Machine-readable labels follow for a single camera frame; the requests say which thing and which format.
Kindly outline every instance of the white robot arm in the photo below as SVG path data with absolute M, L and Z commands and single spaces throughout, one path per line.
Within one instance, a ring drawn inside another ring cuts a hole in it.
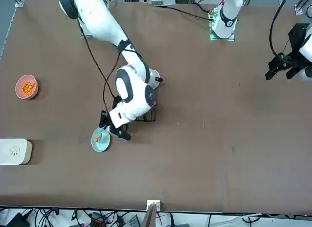
M 218 7 L 218 17 L 212 26 L 212 30 L 220 38 L 228 38 L 235 30 L 237 16 L 244 0 L 224 0 Z
M 93 37 L 117 47 L 128 63 L 116 72 L 115 84 L 122 101 L 109 112 L 114 127 L 120 128 L 148 112 L 155 105 L 153 89 L 162 78 L 138 55 L 104 0 L 59 0 L 59 3 L 68 17 L 79 17 Z

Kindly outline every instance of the table surface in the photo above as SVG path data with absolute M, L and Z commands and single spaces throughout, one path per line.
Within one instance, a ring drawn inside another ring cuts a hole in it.
M 0 203 L 145 209 L 159 199 L 171 211 L 311 214 L 312 85 L 285 73 L 265 80 L 277 8 L 243 7 L 235 42 L 209 41 L 205 20 L 178 11 L 140 3 L 110 10 L 164 78 L 156 122 L 131 123 L 131 142 L 112 138 L 95 153 L 103 79 L 58 2 L 27 1 L 0 62 L 0 137 L 27 138 L 33 153 L 27 165 L 0 167 Z M 299 21 L 293 8 L 282 10 L 277 51 Z M 117 50 L 89 41 L 109 73 Z M 23 74 L 39 81 L 30 101 L 14 93 Z

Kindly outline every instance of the white box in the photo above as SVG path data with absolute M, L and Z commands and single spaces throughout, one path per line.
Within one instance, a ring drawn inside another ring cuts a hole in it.
M 29 162 L 33 145 L 23 138 L 0 139 L 0 165 L 23 165 Z

